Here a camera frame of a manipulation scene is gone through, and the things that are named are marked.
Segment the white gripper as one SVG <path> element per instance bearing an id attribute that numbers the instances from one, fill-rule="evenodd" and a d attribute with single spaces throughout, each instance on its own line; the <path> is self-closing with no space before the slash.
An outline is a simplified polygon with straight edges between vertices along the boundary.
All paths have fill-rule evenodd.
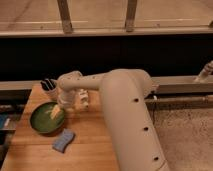
<path id="1" fill-rule="evenodd" d="M 75 104 L 76 95 L 77 95 L 77 92 L 75 90 L 71 90 L 71 91 L 61 90 L 59 92 L 58 99 L 57 99 L 58 105 L 61 108 L 72 108 Z M 60 114 L 61 108 L 58 105 L 55 105 L 53 107 L 52 112 L 50 114 L 51 119 L 56 118 Z"/>

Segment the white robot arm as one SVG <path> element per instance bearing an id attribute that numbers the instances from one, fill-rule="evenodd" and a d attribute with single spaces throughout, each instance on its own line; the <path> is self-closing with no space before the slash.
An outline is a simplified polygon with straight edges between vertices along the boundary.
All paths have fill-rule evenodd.
<path id="1" fill-rule="evenodd" d="M 120 171 L 171 171 L 147 109 L 145 98 L 153 81 L 141 69 L 115 69 L 83 76 L 78 71 L 61 75 L 57 102 L 73 105 L 79 89 L 97 90 Z"/>

